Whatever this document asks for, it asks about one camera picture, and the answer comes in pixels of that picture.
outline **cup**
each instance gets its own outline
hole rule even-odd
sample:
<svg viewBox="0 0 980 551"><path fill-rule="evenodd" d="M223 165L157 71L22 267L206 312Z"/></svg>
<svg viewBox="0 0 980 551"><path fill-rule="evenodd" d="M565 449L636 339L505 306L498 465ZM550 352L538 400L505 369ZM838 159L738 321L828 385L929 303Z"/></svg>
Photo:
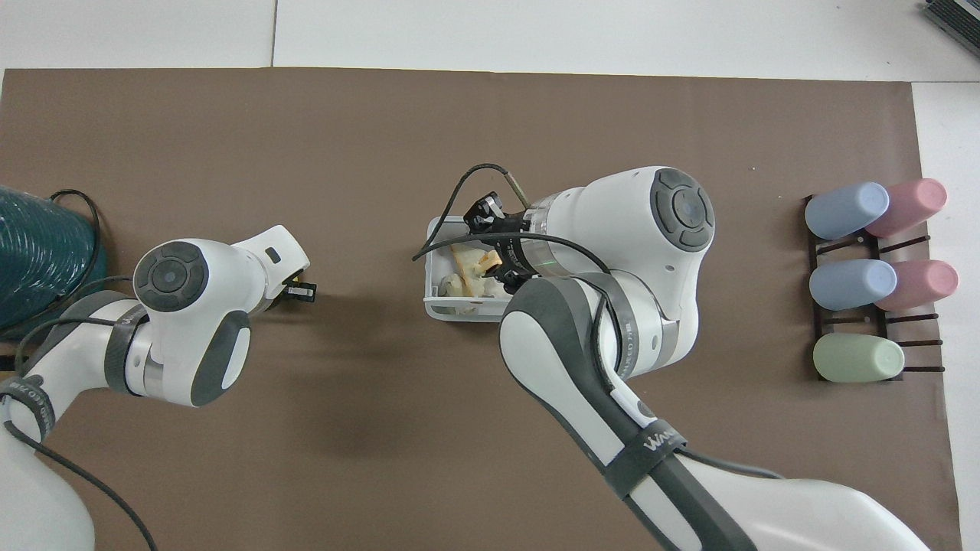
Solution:
<svg viewBox="0 0 980 551"><path fill-rule="evenodd" d="M827 310L847 310L881 300L895 291L895 270L880 260L824 264L809 276L809 294Z"/></svg>
<svg viewBox="0 0 980 551"><path fill-rule="evenodd" d="M892 265L898 277L895 290L875 306L894 312L946 298L959 286L959 274L941 260L907 260Z"/></svg>
<svg viewBox="0 0 980 551"><path fill-rule="evenodd" d="M887 191L888 210L865 228L871 235L891 237L925 222L946 206L946 188L932 178L893 185Z"/></svg>
<svg viewBox="0 0 980 551"><path fill-rule="evenodd" d="M873 181L840 187L809 200L807 226L817 237L837 239L878 220L888 210L888 191Z"/></svg>
<svg viewBox="0 0 980 551"><path fill-rule="evenodd" d="M906 366L902 347L880 336L828 333L813 347L816 370L834 382L872 382L898 375Z"/></svg>

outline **blue cup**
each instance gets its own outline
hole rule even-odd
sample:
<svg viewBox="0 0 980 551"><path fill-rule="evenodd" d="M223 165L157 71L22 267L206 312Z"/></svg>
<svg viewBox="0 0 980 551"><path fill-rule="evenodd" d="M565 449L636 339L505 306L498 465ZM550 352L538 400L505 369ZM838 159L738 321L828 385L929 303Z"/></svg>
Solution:
<svg viewBox="0 0 980 551"><path fill-rule="evenodd" d="M848 310L879 301L899 279L887 262L871 259L824 264L809 276L809 294L827 310Z"/></svg>
<svg viewBox="0 0 980 551"><path fill-rule="evenodd" d="M807 226L821 239L837 239L871 224L885 214L888 191L873 181L817 195L807 203Z"/></svg>

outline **black circular cap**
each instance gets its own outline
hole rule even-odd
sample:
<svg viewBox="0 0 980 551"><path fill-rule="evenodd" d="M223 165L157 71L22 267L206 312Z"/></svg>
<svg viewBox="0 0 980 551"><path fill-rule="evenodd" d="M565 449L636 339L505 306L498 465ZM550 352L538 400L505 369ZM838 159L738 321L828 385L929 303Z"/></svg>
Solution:
<svg viewBox="0 0 980 551"><path fill-rule="evenodd" d="M187 281L187 269L177 260L165 260L153 267L153 286L165 293L174 292Z"/></svg>
<svg viewBox="0 0 980 551"><path fill-rule="evenodd" d="M674 193L673 209L677 220L688 227L698 227L705 222L705 203L697 189L688 187Z"/></svg>
<svg viewBox="0 0 980 551"><path fill-rule="evenodd" d="M136 296L147 308L175 312L194 303L208 285L208 262L186 241L153 249L136 267Z"/></svg>

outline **white plastic container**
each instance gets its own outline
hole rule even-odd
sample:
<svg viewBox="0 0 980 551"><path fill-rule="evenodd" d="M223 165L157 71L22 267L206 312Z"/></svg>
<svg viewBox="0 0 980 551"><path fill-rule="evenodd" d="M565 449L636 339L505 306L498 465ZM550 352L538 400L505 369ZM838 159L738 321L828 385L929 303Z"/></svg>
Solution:
<svg viewBox="0 0 980 551"><path fill-rule="evenodd" d="M432 219L425 236L432 232L438 218ZM468 229L463 217L446 217L446 222L442 224L439 233L436 234L433 243L466 235ZM484 245L479 241L466 243L470 247L484 250L491 250L492 247ZM425 313L436 320L443 322L492 322L498 323L504 317L504 310L510 298L468 298L468 297L442 297L439 296L439 283L443 277L456 272L456 261L453 260L453 253L449 247L436 249L425 255L425 294L422 303L425 306Z"/></svg>

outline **black strap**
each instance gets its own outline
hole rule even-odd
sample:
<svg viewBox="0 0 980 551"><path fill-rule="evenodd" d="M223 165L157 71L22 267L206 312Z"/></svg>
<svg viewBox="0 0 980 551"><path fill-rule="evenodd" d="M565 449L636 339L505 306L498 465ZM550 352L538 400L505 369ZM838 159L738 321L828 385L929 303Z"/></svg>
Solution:
<svg viewBox="0 0 980 551"><path fill-rule="evenodd" d="M673 426L657 419L637 432L606 465L606 483L616 497L625 499L654 467L685 444L687 440Z"/></svg>
<svg viewBox="0 0 980 551"><path fill-rule="evenodd" d="M139 396L126 384L125 359L129 354L129 347L132 346L132 339L136 336L136 329L149 321L150 317L146 314L146 309L142 304L137 304L116 320L112 332L109 333L103 367L106 382L117 392L128 392L133 396Z"/></svg>
<svg viewBox="0 0 980 551"><path fill-rule="evenodd" d="M55 427L55 409L48 393L41 388L43 383L44 379L40 375L27 378L12 376L0 382L0 398L10 396L27 406L34 414L37 428L41 432L39 441L43 441Z"/></svg>

